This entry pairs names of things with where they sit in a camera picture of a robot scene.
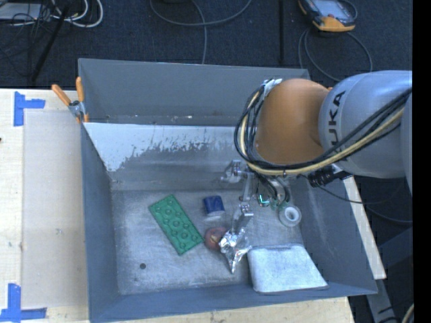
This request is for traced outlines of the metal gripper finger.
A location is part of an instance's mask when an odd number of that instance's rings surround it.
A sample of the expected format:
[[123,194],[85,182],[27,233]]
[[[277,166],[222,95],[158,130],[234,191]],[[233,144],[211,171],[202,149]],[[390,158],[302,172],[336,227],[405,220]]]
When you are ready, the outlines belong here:
[[242,180],[242,161],[232,160],[224,170],[224,175],[220,177],[222,182],[240,182]]
[[239,209],[234,215],[232,222],[232,231],[234,234],[239,234],[248,225],[254,217],[254,212],[248,203],[241,203]]

